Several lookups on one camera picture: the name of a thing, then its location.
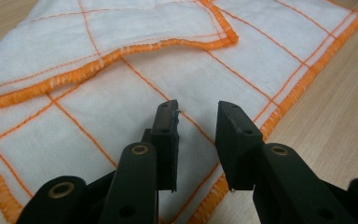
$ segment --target light wood surface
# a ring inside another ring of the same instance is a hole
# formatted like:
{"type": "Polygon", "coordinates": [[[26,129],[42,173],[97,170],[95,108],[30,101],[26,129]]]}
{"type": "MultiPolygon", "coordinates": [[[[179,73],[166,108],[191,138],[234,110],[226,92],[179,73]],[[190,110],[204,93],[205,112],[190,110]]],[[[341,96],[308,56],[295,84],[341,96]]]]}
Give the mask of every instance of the light wood surface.
{"type": "MultiPolygon", "coordinates": [[[[35,2],[0,0],[0,39],[35,2]]],[[[336,2],[358,9],[358,0],[336,2]]],[[[268,142],[294,148],[317,176],[341,188],[358,177],[358,31],[284,116],[268,142]]],[[[1,212],[0,223],[5,223],[1,212]]],[[[259,223],[252,193],[229,193],[209,223],[259,223]]]]}

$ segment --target white towel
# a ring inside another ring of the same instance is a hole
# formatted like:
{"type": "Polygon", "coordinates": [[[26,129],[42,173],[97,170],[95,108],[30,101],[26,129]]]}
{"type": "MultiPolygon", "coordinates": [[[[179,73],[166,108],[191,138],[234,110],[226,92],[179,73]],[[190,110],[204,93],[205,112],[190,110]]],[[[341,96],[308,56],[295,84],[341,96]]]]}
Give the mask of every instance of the white towel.
{"type": "Polygon", "coordinates": [[[50,179],[115,170],[177,99],[178,190],[160,192],[159,222],[205,222],[227,192],[218,101],[267,138],[356,28],[324,0],[40,0],[0,43],[0,208],[15,222],[50,179]]]}

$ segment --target orange grid line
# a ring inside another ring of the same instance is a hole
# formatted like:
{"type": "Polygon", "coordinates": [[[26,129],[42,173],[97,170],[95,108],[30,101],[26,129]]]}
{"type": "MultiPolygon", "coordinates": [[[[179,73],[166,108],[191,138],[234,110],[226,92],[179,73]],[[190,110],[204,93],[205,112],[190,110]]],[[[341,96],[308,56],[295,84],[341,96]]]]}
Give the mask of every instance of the orange grid line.
{"type": "Polygon", "coordinates": [[[7,222],[15,223],[23,206],[17,202],[12,192],[8,189],[5,179],[0,176],[0,209],[7,222]]]}
{"type": "Polygon", "coordinates": [[[217,169],[217,167],[219,167],[219,162],[213,167],[213,169],[211,170],[211,172],[209,172],[203,179],[202,181],[197,185],[196,189],[193,191],[193,193],[190,195],[190,197],[187,199],[187,201],[184,203],[184,205],[180,208],[179,212],[176,214],[176,216],[174,216],[172,218],[172,221],[170,223],[174,223],[176,221],[177,218],[179,218],[180,215],[182,215],[182,213],[185,211],[185,209],[188,207],[188,205],[190,204],[191,200],[194,199],[194,197],[196,196],[196,194],[198,193],[198,191],[200,190],[200,188],[202,187],[202,185],[212,176],[212,174],[214,173],[214,171],[217,169]]]}
{"type": "Polygon", "coordinates": [[[126,54],[152,51],[174,45],[184,45],[199,49],[219,49],[237,43],[237,34],[232,30],[230,24],[226,21],[219,9],[211,2],[208,2],[208,0],[200,1],[203,5],[205,5],[208,9],[212,11],[227,37],[221,40],[215,40],[207,43],[198,42],[194,40],[173,38],[160,40],[158,43],[154,44],[134,45],[121,49],[116,49],[113,52],[110,52],[107,55],[103,56],[99,60],[87,63],[76,70],[65,72],[55,77],[50,77],[40,83],[36,83],[33,86],[22,90],[17,90],[4,95],[0,95],[0,108],[8,105],[19,104],[32,97],[45,94],[46,92],[49,92],[54,88],[57,88],[58,86],[61,86],[68,82],[78,82],[85,80],[92,76],[93,72],[103,69],[108,64],[115,62],[126,54]]]}
{"type": "Polygon", "coordinates": [[[54,66],[54,67],[50,67],[50,68],[45,69],[45,70],[43,70],[43,71],[41,71],[41,72],[34,73],[34,74],[32,74],[32,75],[30,75],[30,76],[28,76],[28,77],[23,77],[23,78],[20,78],[20,79],[16,79],[16,80],[12,80],[12,81],[9,81],[9,82],[2,83],[2,84],[0,84],[0,87],[6,86],[6,85],[9,85],[9,84],[13,84],[13,83],[17,83],[17,82],[21,82],[21,81],[24,81],[24,80],[27,80],[27,79],[30,79],[30,78],[33,78],[33,77],[40,76],[40,75],[42,75],[43,73],[49,72],[49,71],[54,70],[54,69],[56,69],[56,68],[66,66],[66,65],[69,65],[69,64],[71,64],[71,63],[77,63],[77,62],[80,62],[80,61],[82,61],[82,60],[88,59],[88,58],[90,58],[90,57],[92,57],[92,56],[95,56],[95,55],[97,55],[97,53],[91,54],[91,55],[86,56],[86,57],[84,57],[84,58],[76,59],[76,60],[74,60],[74,61],[72,61],[72,62],[69,62],[69,63],[63,63],[63,64],[56,65],[56,66],[54,66]]]}
{"type": "Polygon", "coordinates": [[[298,14],[302,15],[303,17],[307,18],[309,21],[312,21],[315,25],[317,25],[319,28],[321,28],[322,30],[324,30],[326,33],[328,33],[329,35],[331,35],[332,37],[336,38],[335,36],[332,35],[332,33],[328,32],[328,30],[326,30],[324,27],[322,27],[321,24],[319,24],[316,20],[314,20],[313,18],[311,18],[310,16],[308,16],[307,14],[303,13],[302,11],[298,10],[295,7],[289,6],[283,2],[281,2],[280,0],[274,0],[275,2],[288,7],[290,9],[292,9],[293,11],[297,12],[298,14]]]}
{"type": "Polygon", "coordinates": [[[0,153],[0,160],[5,164],[5,166],[8,168],[8,170],[13,174],[14,178],[20,184],[21,188],[25,191],[25,193],[27,193],[28,196],[30,198],[32,198],[34,196],[33,193],[25,186],[25,184],[19,178],[19,175],[16,173],[16,171],[13,169],[13,167],[11,167],[10,163],[5,159],[5,157],[1,153],[0,153]]]}
{"type": "Polygon", "coordinates": [[[86,17],[86,13],[84,11],[84,8],[83,8],[83,5],[81,4],[81,0],[77,0],[79,6],[80,6],[80,9],[81,9],[81,13],[83,14],[83,18],[84,18],[84,23],[86,25],[86,30],[87,30],[87,34],[89,34],[89,40],[91,41],[91,44],[92,46],[94,47],[94,49],[97,51],[98,55],[100,57],[102,57],[101,55],[101,52],[97,49],[97,46],[95,45],[95,41],[94,41],[94,38],[92,37],[91,35],[91,32],[90,32],[90,28],[89,28],[89,23],[87,21],[87,17],[86,17]]]}
{"type": "MultiPolygon", "coordinates": [[[[349,13],[345,19],[333,30],[332,34],[339,29],[339,27],[341,27],[347,20],[348,18],[354,13],[354,11],[351,11],[351,13],[349,13]]],[[[312,52],[312,54],[307,58],[306,62],[311,59],[316,52],[322,47],[322,45],[327,41],[327,39],[330,37],[330,35],[328,35],[324,41],[319,45],[319,47],[312,52]]],[[[290,75],[290,77],[286,80],[286,82],[283,84],[283,86],[280,88],[280,90],[274,95],[274,97],[272,97],[272,100],[275,100],[282,92],[283,90],[287,87],[287,85],[289,84],[289,82],[292,80],[292,78],[297,74],[297,72],[300,70],[300,68],[303,66],[303,64],[301,64],[293,73],[292,75],[290,75]]],[[[261,116],[261,114],[263,114],[267,108],[269,107],[269,105],[271,104],[271,102],[268,102],[267,105],[263,108],[263,110],[257,115],[256,120],[261,116]]]]}
{"type": "Polygon", "coordinates": [[[256,91],[260,92],[262,95],[264,95],[267,99],[272,101],[273,104],[277,105],[265,92],[261,91],[259,88],[257,88],[256,85],[254,85],[252,82],[248,81],[245,77],[241,76],[238,72],[236,72],[234,69],[229,67],[227,64],[223,63],[220,59],[218,59],[216,56],[214,56],[210,51],[206,50],[206,52],[213,57],[215,60],[217,60],[219,63],[221,63],[223,66],[225,66],[226,69],[228,69],[232,74],[239,77],[242,81],[253,87],[256,91]]]}
{"type": "MultiPolygon", "coordinates": [[[[64,96],[66,96],[67,94],[71,93],[72,91],[76,90],[77,88],[79,88],[85,81],[77,84],[75,87],[73,87],[71,90],[66,91],[65,93],[63,93],[61,96],[57,97],[56,100],[59,100],[61,98],[63,98],[64,96]]],[[[15,131],[17,131],[20,127],[22,127],[23,125],[25,125],[27,122],[29,122],[32,119],[35,119],[37,117],[39,117],[43,112],[45,112],[46,110],[48,110],[51,106],[53,105],[53,102],[50,102],[48,105],[45,105],[43,108],[41,108],[40,110],[38,110],[35,114],[33,114],[32,116],[28,117],[27,119],[23,120],[22,122],[20,122],[19,124],[17,124],[16,126],[13,126],[12,128],[6,130],[5,132],[0,134],[0,139],[2,139],[3,137],[7,136],[10,133],[13,133],[15,131]]]]}
{"type": "MultiPolygon", "coordinates": [[[[160,5],[165,5],[165,4],[179,4],[179,3],[188,3],[188,2],[194,2],[193,0],[190,1],[172,1],[172,2],[164,2],[161,4],[156,4],[154,7],[152,8],[147,8],[144,10],[150,10],[150,9],[155,9],[160,5]]],[[[84,11],[84,13],[91,13],[91,12],[101,12],[101,11],[120,11],[120,10],[126,10],[126,9],[138,9],[140,10],[140,8],[100,8],[100,9],[93,9],[93,10],[88,10],[88,11],[84,11]]],[[[56,14],[56,15],[51,15],[51,16],[47,16],[47,17],[41,17],[32,21],[29,21],[29,23],[31,22],[36,22],[36,21],[42,21],[42,20],[46,20],[46,19],[50,19],[50,18],[57,18],[57,17],[62,17],[62,16],[70,16],[70,15],[78,15],[78,14],[82,14],[83,12],[69,12],[69,13],[62,13],[62,14],[56,14]]]]}
{"type": "Polygon", "coordinates": [[[82,127],[80,125],[80,123],[75,119],[74,116],[72,116],[67,110],[65,110],[59,103],[57,100],[54,100],[51,95],[49,93],[46,93],[46,95],[48,96],[48,98],[51,100],[51,102],[53,104],[55,104],[60,110],[61,112],[63,112],[66,117],[68,117],[68,119],[70,119],[76,126],[77,128],[80,129],[80,131],[85,134],[90,140],[91,142],[98,148],[98,150],[103,153],[103,155],[109,160],[109,162],[115,167],[117,168],[117,164],[115,163],[115,161],[106,153],[106,151],[101,147],[101,145],[97,142],[97,140],[91,135],[91,133],[87,132],[86,129],[84,129],[84,127],[82,127]]]}
{"type": "MultiPolygon", "coordinates": [[[[129,64],[125,59],[121,59],[129,68],[130,70],[136,75],[138,76],[141,80],[143,80],[149,87],[151,87],[153,90],[155,90],[156,92],[158,92],[165,100],[170,101],[170,98],[164,93],[162,92],[159,88],[157,88],[153,83],[151,83],[146,77],[144,77],[140,72],[138,72],[131,64],[129,64]]],[[[194,121],[191,117],[189,117],[185,112],[181,113],[188,121],[190,121],[200,132],[201,134],[212,144],[214,145],[214,141],[211,137],[208,136],[208,134],[206,134],[205,131],[202,130],[202,128],[199,126],[199,124],[196,123],[196,121],[194,121]]],[[[189,197],[189,199],[187,200],[187,203],[185,203],[184,207],[181,208],[181,211],[185,210],[186,207],[189,204],[189,201],[193,200],[194,196],[196,195],[196,192],[200,189],[200,187],[207,181],[207,179],[209,179],[212,176],[212,173],[214,172],[214,170],[217,168],[219,163],[217,163],[215,165],[215,167],[212,169],[212,171],[210,173],[208,173],[206,175],[206,177],[199,183],[199,185],[197,186],[197,188],[195,189],[195,191],[193,192],[193,194],[189,197]]]]}
{"type": "MultiPolygon", "coordinates": [[[[223,33],[217,33],[217,34],[211,34],[211,35],[192,35],[192,36],[176,36],[175,38],[202,38],[202,37],[209,37],[209,36],[214,36],[214,35],[222,35],[223,33]]],[[[158,37],[155,37],[155,38],[148,38],[148,39],[145,39],[145,40],[140,40],[140,41],[136,41],[136,42],[133,42],[133,44],[136,44],[136,43],[141,43],[141,42],[145,42],[145,41],[148,41],[148,40],[154,40],[154,39],[160,39],[158,37]]],[[[104,50],[102,51],[101,53],[105,53],[105,52],[108,52],[110,51],[111,49],[107,49],[107,50],[104,50]]],[[[95,56],[95,55],[98,55],[98,53],[93,53],[89,56],[86,56],[86,57],[83,57],[83,58],[80,58],[80,59],[76,59],[72,62],[69,62],[69,63],[63,63],[63,64],[59,64],[59,65],[56,65],[56,66],[53,66],[53,67],[50,67],[48,69],[45,69],[43,71],[40,71],[40,72],[37,72],[35,74],[32,74],[28,77],[23,77],[23,78],[19,78],[19,79],[16,79],[16,80],[12,80],[12,81],[9,81],[9,82],[5,82],[5,83],[2,83],[0,84],[0,88],[1,87],[4,87],[6,85],[9,85],[9,84],[13,84],[13,83],[17,83],[17,82],[21,82],[21,81],[25,81],[25,80],[28,80],[30,78],[33,78],[33,77],[38,77],[46,72],[49,72],[51,70],[54,70],[56,68],[59,68],[59,67],[63,67],[63,66],[66,66],[66,65],[69,65],[69,64],[72,64],[72,63],[77,63],[77,62],[80,62],[82,60],[85,60],[85,59],[88,59],[92,56],[95,56]]]]}
{"type": "Polygon", "coordinates": [[[211,15],[210,10],[208,10],[209,8],[206,9],[205,7],[200,6],[200,5],[198,4],[198,2],[199,2],[199,1],[193,1],[193,3],[194,3],[197,7],[200,7],[201,9],[203,9],[203,10],[208,14],[209,18],[210,18],[211,21],[212,21],[212,24],[213,24],[213,26],[214,26],[215,31],[216,31],[216,32],[218,33],[218,35],[219,35],[219,39],[222,40],[222,36],[220,35],[219,29],[217,28],[216,23],[214,22],[214,19],[213,19],[212,15],[211,15]]]}
{"type": "MultiPolygon", "coordinates": [[[[351,29],[345,32],[345,35],[340,35],[339,36],[339,45],[342,46],[343,41],[345,41],[345,39],[347,39],[348,33],[353,32],[354,29],[356,29],[358,27],[358,18],[356,20],[355,23],[351,24],[351,29]]],[[[336,45],[332,45],[329,48],[332,48],[333,51],[336,51],[336,45]]],[[[310,84],[311,79],[307,78],[307,80],[301,80],[301,82],[305,82],[302,83],[302,85],[306,85],[308,86],[310,84]]],[[[301,91],[299,90],[303,90],[303,86],[297,86],[297,91],[295,94],[299,94],[301,91]]],[[[284,104],[293,104],[293,99],[289,99],[287,102],[287,97],[285,99],[284,104]]],[[[265,128],[265,126],[269,126],[272,125],[270,127],[274,127],[276,126],[276,122],[277,122],[278,118],[273,118],[272,123],[270,123],[269,121],[266,121],[265,124],[263,124],[261,131],[263,132],[264,136],[267,137],[269,132],[268,129],[270,130],[270,128],[265,128]]],[[[222,174],[219,178],[219,180],[213,185],[213,189],[211,189],[211,191],[209,192],[208,196],[204,198],[204,200],[202,201],[202,203],[200,204],[199,208],[197,209],[196,212],[193,213],[192,217],[190,218],[190,220],[188,221],[188,223],[203,223],[205,222],[206,218],[212,213],[212,211],[215,209],[215,207],[221,202],[221,200],[223,200],[223,197],[225,196],[225,194],[228,192],[228,185],[227,185],[227,181],[225,179],[225,175],[222,174]]]]}
{"type": "Polygon", "coordinates": [[[283,49],[284,51],[286,51],[288,54],[292,55],[293,58],[295,58],[296,60],[298,60],[300,63],[306,65],[307,67],[310,67],[309,65],[307,65],[306,63],[304,63],[300,58],[298,58],[292,51],[290,51],[289,49],[287,49],[285,46],[281,45],[278,41],[276,41],[274,38],[272,38],[271,36],[269,36],[268,34],[264,33],[262,30],[258,29],[257,27],[255,27],[254,25],[252,25],[250,22],[245,21],[237,16],[234,16],[233,14],[229,13],[228,11],[225,11],[224,9],[220,10],[224,11],[226,14],[228,14],[228,16],[232,17],[233,19],[237,20],[237,21],[241,21],[249,26],[251,26],[252,28],[254,28],[255,30],[257,30],[260,34],[264,35],[266,38],[268,38],[270,41],[272,41],[273,43],[275,43],[276,45],[278,45],[281,49],[283,49]]]}
{"type": "MultiPolygon", "coordinates": [[[[141,80],[143,80],[149,87],[151,87],[153,90],[155,90],[156,92],[158,92],[158,94],[160,94],[166,101],[170,101],[171,99],[164,93],[162,92],[159,88],[157,88],[153,83],[151,83],[146,77],[144,77],[140,72],[138,72],[131,64],[129,64],[124,58],[121,58],[121,60],[130,68],[130,70],[132,70],[132,72],[138,76],[141,80]]],[[[193,120],[191,117],[189,117],[186,112],[182,111],[181,113],[188,121],[190,121],[199,131],[200,133],[206,138],[208,139],[209,142],[211,142],[214,145],[214,141],[213,139],[208,136],[208,134],[202,130],[202,128],[199,126],[199,124],[193,120]]]]}

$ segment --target screw hole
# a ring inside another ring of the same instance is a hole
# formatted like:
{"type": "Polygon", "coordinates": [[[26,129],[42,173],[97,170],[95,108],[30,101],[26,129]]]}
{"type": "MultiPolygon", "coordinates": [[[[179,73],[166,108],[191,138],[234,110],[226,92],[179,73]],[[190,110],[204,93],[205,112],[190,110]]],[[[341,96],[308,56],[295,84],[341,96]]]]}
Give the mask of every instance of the screw hole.
{"type": "Polygon", "coordinates": [[[132,217],[135,214],[135,207],[132,205],[125,205],[124,207],[120,208],[118,214],[121,217],[132,217]]]}
{"type": "Polygon", "coordinates": [[[149,148],[147,146],[135,146],[131,149],[131,153],[134,155],[142,155],[149,151],[149,148]]]}
{"type": "Polygon", "coordinates": [[[317,208],[316,211],[318,212],[318,215],[322,218],[329,219],[329,220],[334,219],[333,212],[331,212],[327,208],[320,207],[317,208]]]}
{"type": "Polygon", "coordinates": [[[289,154],[289,151],[284,147],[272,147],[271,150],[273,153],[280,156],[286,156],[287,154],[289,154]]]}
{"type": "Polygon", "coordinates": [[[59,199],[70,194],[75,188],[75,184],[69,181],[54,185],[49,191],[48,196],[52,199],[59,199]]]}

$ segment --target folded cloth edge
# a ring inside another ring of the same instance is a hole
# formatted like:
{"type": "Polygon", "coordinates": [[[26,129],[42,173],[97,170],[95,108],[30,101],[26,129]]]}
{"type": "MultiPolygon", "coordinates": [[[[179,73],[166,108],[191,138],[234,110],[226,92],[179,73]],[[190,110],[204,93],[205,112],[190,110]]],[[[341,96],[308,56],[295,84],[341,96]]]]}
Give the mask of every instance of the folded cloth edge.
{"type": "MultiPolygon", "coordinates": [[[[351,22],[351,24],[339,35],[339,37],[327,48],[323,56],[316,61],[306,72],[306,74],[297,82],[290,93],[279,104],[277,109],[271,114],[266,122],[261,126],[260,131],[263,134],[263,140],[266,141],[272,130],[276,127],[281,118],[289,111],[289,109],[300,98],[305,89],[316,78],[316,76],[327,65],[334,54],[345,44],[348,38],[358,29],[358,16],[351,22]]],[[[197,210],[193,213],[187,223],[205,223],[213,210],[223,200],[228,193],[228,184],[225,174],[222,174],[214,183],[213,187],[200,203],[197,210]]]]}
{"type": "Polygon", "coordinates": [[[64,84],[85,81],[95,76],[97,72],[101,71],[109,64],[119,60],[124,55],[153,51],[164,47],[177,46],[177,45],[210,50],[210,49],[220,49],[222,47],[228,47],[230,45],[236,44],[238,42],[239,37],[232,29],[231,25],[226,21],[225,17],[220,12],[219,8],[216,7],[213,3],[209,2],[208,0],[200,0],[200,2],[205,7],[207,7],[212,11],[213,15],[215,16],[218,23],[223,28],[223,31],[225,32],[227,37],[207,43],[173,38],[173,39],[161,40],[154,44],[132,45],[121,49],[115,49],[113,52],[106,54],[102,58],[87,63],[77,68],[76,70],[68,71],[59,74],[57,76],[50,77],[28,88],[24,88],[18,91],[13,91],[0,95],[0,108],[22,103],[36,96],[50,92],[64,84]]]}

